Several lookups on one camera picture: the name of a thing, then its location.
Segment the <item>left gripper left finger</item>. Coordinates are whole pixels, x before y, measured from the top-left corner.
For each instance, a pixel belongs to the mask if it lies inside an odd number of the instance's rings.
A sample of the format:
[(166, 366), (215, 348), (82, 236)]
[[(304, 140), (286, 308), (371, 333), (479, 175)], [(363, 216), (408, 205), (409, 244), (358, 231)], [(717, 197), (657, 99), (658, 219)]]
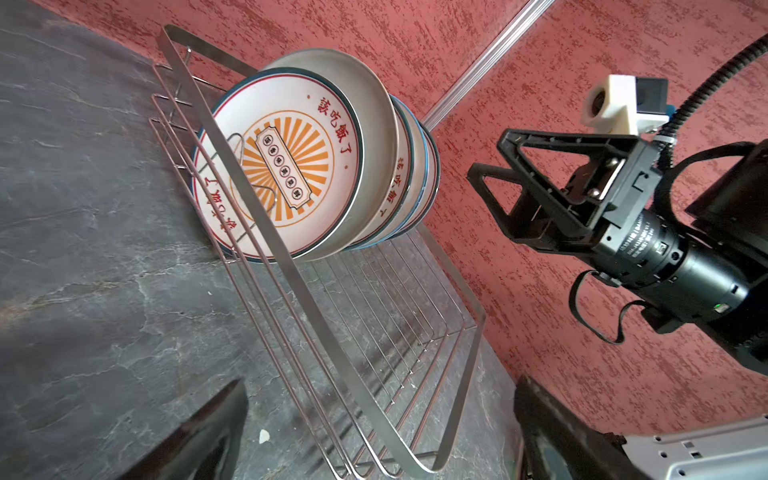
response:
[(244, 380), (228, 383), (123, 479), (231, 479), (248, 413)]

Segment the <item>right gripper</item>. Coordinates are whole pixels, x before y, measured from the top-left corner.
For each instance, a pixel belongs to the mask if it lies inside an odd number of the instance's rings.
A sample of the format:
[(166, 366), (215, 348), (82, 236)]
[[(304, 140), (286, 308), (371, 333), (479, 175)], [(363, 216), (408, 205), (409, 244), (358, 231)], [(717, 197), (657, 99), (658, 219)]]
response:
[[(507, 129), (497, 149), (510, 167), (475, 163), (467, 179), (508, 239), (538, 252), (574, 252), (608, 282), (627, 288), (674, 276), (684, 242), (647, 207), (661, 180), (658, 150), (650, 143), (631, 135)], [(491, 192), (488, 178), (522, 188), (511, 210)]]

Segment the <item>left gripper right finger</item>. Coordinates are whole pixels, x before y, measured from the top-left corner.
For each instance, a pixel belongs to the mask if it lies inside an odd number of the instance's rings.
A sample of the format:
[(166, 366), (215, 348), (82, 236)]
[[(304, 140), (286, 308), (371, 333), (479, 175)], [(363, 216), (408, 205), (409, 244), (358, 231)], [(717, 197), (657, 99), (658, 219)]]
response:
[(523, 435), (524, 471), (534, 479), (648, 477), (533, 378), (519, 379), (513, 407)]

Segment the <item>watermelon print white plate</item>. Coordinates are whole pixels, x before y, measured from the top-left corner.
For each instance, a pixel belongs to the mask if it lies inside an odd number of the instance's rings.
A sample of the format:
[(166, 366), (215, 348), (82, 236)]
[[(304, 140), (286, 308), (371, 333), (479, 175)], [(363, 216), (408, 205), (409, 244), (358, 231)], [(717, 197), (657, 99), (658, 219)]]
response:
[(391, 95), (391, 100), (402, 134), (396, 169), (374, 225), (361, 238), (357, 248), (376, 245), (399, 233), (415, 216), (426, 190), (430, 169), (426, 134), (416, 116), (400, 99)]

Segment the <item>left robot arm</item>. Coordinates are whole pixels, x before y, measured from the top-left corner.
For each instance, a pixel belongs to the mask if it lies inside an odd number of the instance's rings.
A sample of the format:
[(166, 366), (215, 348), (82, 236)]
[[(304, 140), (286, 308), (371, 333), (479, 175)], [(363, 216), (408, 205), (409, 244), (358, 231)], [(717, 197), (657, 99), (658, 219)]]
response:
[[(230, 479), (248, 400), (242, 380), (227, 384), (124, 473), (126, 479)], [(514, 414), (523, 466), (535, 479), (764, 479), (767, 418), (656, 436), (589, 428), (548, 390), (522, 377)]]

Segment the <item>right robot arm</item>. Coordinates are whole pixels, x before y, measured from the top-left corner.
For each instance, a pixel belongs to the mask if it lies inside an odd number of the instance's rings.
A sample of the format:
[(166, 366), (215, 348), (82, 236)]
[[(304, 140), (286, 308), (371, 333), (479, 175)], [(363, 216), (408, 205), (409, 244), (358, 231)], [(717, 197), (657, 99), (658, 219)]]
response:
[(468, 179), (502, 233), (567, 255), (635, 295), (660, 334), (693, 324), (742, 366), (767, 370), (767, 146), (735, 142), (668, 170), (631, 135), (509, 129), (505, 167)]

